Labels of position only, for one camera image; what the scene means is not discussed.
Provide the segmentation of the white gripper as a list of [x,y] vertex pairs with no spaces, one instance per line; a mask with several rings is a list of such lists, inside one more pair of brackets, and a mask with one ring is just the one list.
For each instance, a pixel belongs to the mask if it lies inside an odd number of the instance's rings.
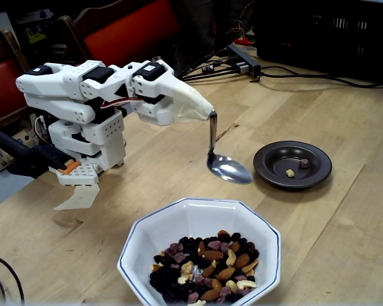
[[131,101],[140,120],[157,126],[177,122],[205,121],[214,106],[199,91],[174,76],[163,61],[146,61],[131,72],[129,86],[133,92],[156,92],[163,96],[157,104]]

